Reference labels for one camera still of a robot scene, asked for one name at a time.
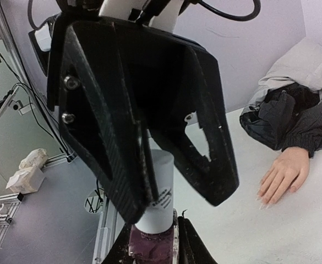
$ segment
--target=black wire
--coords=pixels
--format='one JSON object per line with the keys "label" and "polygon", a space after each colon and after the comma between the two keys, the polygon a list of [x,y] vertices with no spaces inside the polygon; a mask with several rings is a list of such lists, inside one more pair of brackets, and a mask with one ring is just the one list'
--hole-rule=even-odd
{"label": "black wire", "polygon": [[[14,74],[14,76],[18,79],[18,83],[16,83],[15,85],[18,85],[18,86],[20,86],[20,87],[22,87],[24,90],[25,90],[25,92],[28,94],[28,92],[26,91],[26,89],[25,89],[25,87],[27,88],[27,89],[29,89],[31,92],[32,92],[32,94],[34,95],[34,99],[35,99],[35,101],[36,101],[36,105],[37,105],[37,107],[39,108],[39,110],[40,110],[40,112],[43,112],[43,110],[42,110],[42,107],[41,107],[41,105],[40,105],[40,103],[39,103],[39,101],[42,103],[42,105],[44,105],[44,102],[38,97],[38,95],[36,94],[36,92],[35,92],[35,90],[32,88],[32,87],[29,87],[27,84],[25,84],[25,83],[23,83],[22,81],[21,81],[21,79],[20,79],[20,77],[19,77],[19,75],[12,69],[12,67],[8,64],[8,62],[6,61],[6,59],[4,59],[4,57],[3,57],[3,55],[0,53],[0,57],[3,59],[3,61],[4,61],[4,63],[6,64],[6,66],[8,67],[8,69]],[[31,105],[31,98],[30,98],[30,96],[29,96],[29,101],[30,101],[30,107],[31,107],[31,110],[32,110],[32,105]],[[50,117],[58,124],[58,126],[59,126],[59,122],[58,121],[56,121],[56,119],[54,118],[54,116],[53,115],[51,115],[48,111],[47,111],[47,113],[50,115]],[[53,137],[52,136],[52,134],[51,133],[49,133],[39,122],[38,122],[38,120],[37,120],[37,118],[36,118],[36,115],[35,115],[35,113],[34,113],[34,111],[32,111],[32,114],[34,115],[34,118],[35,118],[35,120],[36,120],[36,122],[37,122],[37,124],[38,124],[38,126],[40,127],[40,128],[42,128],[48,135],[50,135],[51,137]],[[54,133],[54,135],[57,137],[57,134],[54,132],[54,130],[53,130],[53,128],[52,128],[52,126],[50,125],[50,123],[49,123],[49,121],[48,121],[48,119],[47,119],[47,117],[43,114],[42,115],[43,116],[43,118],[45,119],[45,121],[46,121],[46,123],[47,123],[47,125],[48,125],[48,127],[49,127],[49,129]],[[66,152],[66,153],[68,153],[69,151],[68,151],[68,147],[66,146],[66,144],[64,143],[64,140],[63,140],[63,138],[62,138],[62,136],[61,136],[61,134],[59,133],[59,137],[61,138],[61,144],[62,144],[62,147],[63,147],[63,150]]]}
{"label": "black wire", "polygon": [[10,67],[10,65],[7,63],[6,59],[4,59],[3,55],[0,52],[0,57],[1,59],[4,61],[4,63],[6,64],[6,66],[8,67],[8,69],[14,74],[14,76],[18,79],[19,82],[21,82],[19,75],[12,69],[12,67]]}
{"label": "black wire", "polygon": [[97,185],[97,190],[95,191],[100,199],[100,202],[103,202],[103,199],[101,197],[101,193],[100,193],[100,185],[99,185],[99,180],[96,179],[96,185]]}
{"label": "black wire", "polygon": [[92,207],[92,204],[90,203],[90,200],[89,200],[89,198],[87,198],[86,199],[86,202],[89,204],[89,206],[90,206],[90,210],[89,210],[89,212],[90,213],[95,213],[95,210],[94,210],[94,208]]}
{"label": "black wire", "polygon": [[32,103],[31,103],[31,98],[30,98],[30,95],[29,95],[29,93],[26,91],[26,89],[23,87],[23,86],[20,86],[20,85],[18,85],[18,84],[16,84],[16,85],[14,85],[13,86],[13,88],[15,88],[16,86],[19,86],[19,87],[21,87],[21,88],[23,88],[24,89],[24,91],[26,92],[26,94],[28,95],[28,98],[29,98],[29,104],[30,104],[30,108],[31,108],[31,111],[32,111],[32,115],[34,116],[34,118],[35,118],[35,121],[36,121],[36,123],[38,124],[38,126],[43,130],[43,131],[45,131],[51,138],[53,138],[54,139],[54,136],[50,133],[50,132],[48,132],[47,131],[47,129],[45,129],[40,123],[39,123],[39,121],[37,120],[37,117],[36,117],[36,115],[35,115],[35,112],[34,112],[34,109],[32,108]]}
{"label": "black wire", "polygon": [[215,13],[216,15],[219,15],[223,18],[234,20],[234,21],[244,22],[244,21],[249,21],[249,20],[256,18],[261,11],[261,1],[260,0],[253,0],[253,1],[254,1],[254,5],[255,5],[254,11],[251,14],[245,15],[245,16],[229,15],[227,13],[219,11],[218,9],[210,6],[209,4],[205,3],[202,0],[199,2],[199,4],[201,6],[203,6],[204,8],[206,8],[207,10],[209,10],[209,11],[211,11],[211,12]]}
{"label": "black wire", "polygon": [[36,26],[35,22],[34,22],[34,19],[32,17],[32,5],[34,3],[34,0],[29,0],[29,3],[28,3],[28,20],[29,20],[29,23],[30,23],[30,26],[32,27],[33,30],[39,30],[40,28],[43,27],[43,25],[45,25],[50,18],[47,18],[45,21],[43,21],[43,23],[40,25],[40,26]]}
{"label": "black wire", "polygon": [[[35,94],[35,91],[34,91],[32,88],[30,88],[27,84],[25,84],[25,83],[23,83],[23,82],[18,82],[18,83],[16,83],[16,84],[13,86],[13,88],[12,88],[12,89],[14,89],[16,85],[17,85],[17,86],[19,86],[19,87],[21,87],[21,88],[23,88],[23,89],[24,89],[24,91],[27,93],[27,95],[29,96],[30,108],[31,108],[32,114],[34,115],[34,118],[35,118],[35,120],[36,120],[37,124],[38,124],[38,125],[39,125],[43,130],[44,130],[44,131],[46,131],[46,132],[48,133],[48,131],[47,131],[46,129],[44,129],[44,128],[41,126],[41,124],[39,124],[39,123],[38,123],[37,118],[36,118],[35,113],[34,113],[34,110],[32,109],[30,95],[29,95],[29,93],[26,91],[25,87],[26,87],[27,89],[29,89],[29,90],[34,94],[35,98],[36,98],[37,100],[39,100],[39,101],[43,104],[42,99],[40,99],[40,98]],[[58,121],[56,121],[56,119],[54,118],[54,116],[53,116],[53,115],[51,115],[50,113],[48,113],[48,114],[50,115],[50,117],[52,118],[52,120],[53,120],[53,121],[55,121],[55,122],[57,123],[57,125],[59,126],[59,122],[58,122]],[[63,140],[63,138],[62,138],[62,135],[61,135],[61,134],[59,134],[59,137],[61,138],[61,143],[62,143],[62,146],[64,147],[64,151],[66,151],[66,152],[68,153],[68,147],[67,147],[67,146],[66,146],[66,144],[64,143],[64,140]]]}

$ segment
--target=bolt head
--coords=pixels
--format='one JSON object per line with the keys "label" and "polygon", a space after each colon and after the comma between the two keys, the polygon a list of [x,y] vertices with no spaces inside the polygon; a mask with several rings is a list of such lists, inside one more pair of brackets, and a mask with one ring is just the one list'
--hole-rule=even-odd
{"label": "bolt head", "polygon": [[66,88],[68,90],[75,90],[77,88],[80,87],[81,82],[78,78],[68,75],[65,79],[64,79],[64,84],[66,86]]}
{"label": "bolt head", "polygon": [[64,124],[72,124],[75,121],[75,115],[69,113],[62,114],[62,120]]}

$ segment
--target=tissue box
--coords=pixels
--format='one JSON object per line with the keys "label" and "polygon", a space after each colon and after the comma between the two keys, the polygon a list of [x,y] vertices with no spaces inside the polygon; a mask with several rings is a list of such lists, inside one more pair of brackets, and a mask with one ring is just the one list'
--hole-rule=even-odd
{"label": "tissue box", "polygon": [[9,179],[7,189],[11,189],[14,193],[35,193],[39,190],[44,179],[45,175],[37,167],[21,169]]}

